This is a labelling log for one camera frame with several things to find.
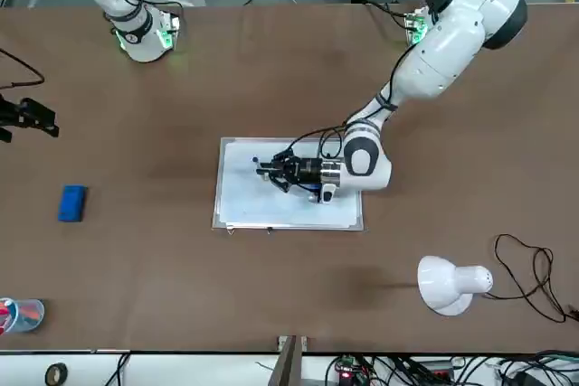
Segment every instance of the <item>blue eraser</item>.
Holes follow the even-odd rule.
[[[82,221],[82,209],[87,188],[83,185],[65,185],[62,190],[59,221]]]

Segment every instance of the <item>desk lamp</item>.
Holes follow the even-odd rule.
[[[473,294],[490,291],[492,275],[482,266],[456,267],[443,258],[424,257],[418,265],[418,287],[430,309],[454,316],[469,307]]]

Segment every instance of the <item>plastic cup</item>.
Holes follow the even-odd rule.
[[[43,321],[44,305],[40,300],[35,298],[26,300],[0,298],[0,302],[3,302],[11,313],[5,325],[5,334],[30,332]]]

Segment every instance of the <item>white board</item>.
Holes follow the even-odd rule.
[[[316,203],[308,199],[310,192],[298,186],[284,193],[255,173],[257,166],[252,161],[255,156],[261,162],[269,162],[290,142],[291,139],[279,138],[222,138],[214,228],[342,231],[364,228],[360,192],[338,189],[331,203]],[[335,152],[335,142],[328,141],[324,151]],[[298,156],[315,156],[318,140],[303,140],[293,149]]]

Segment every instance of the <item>brown table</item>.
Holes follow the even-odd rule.
[[[483,264],[496,293],[516,294],[491,252],[506,231],[555,251],[555,291],[579,305],[577,6],[533,6],[507,49],[397,113],[383,133],[393,181],[365,193],[359,233],[212,230],[219,140],[336,124],[387,80],[402,33],[351,5],[203,8],[187,21],[181,52],[143,65],[98,9],[0,10],[0,46],[47,77],[5,96],[39,99],[62,129],[0,146],[1,292],[48,307],[37,333],[0,347],[266,351],[304,334],[314,351],[576,350],[579,325],[522,301],[478,299],[444,318],[413,285],[432,254]],[[64,184],[90,187],[81,224],[56,221]],[[504,255],[530,286],[530,252]]]

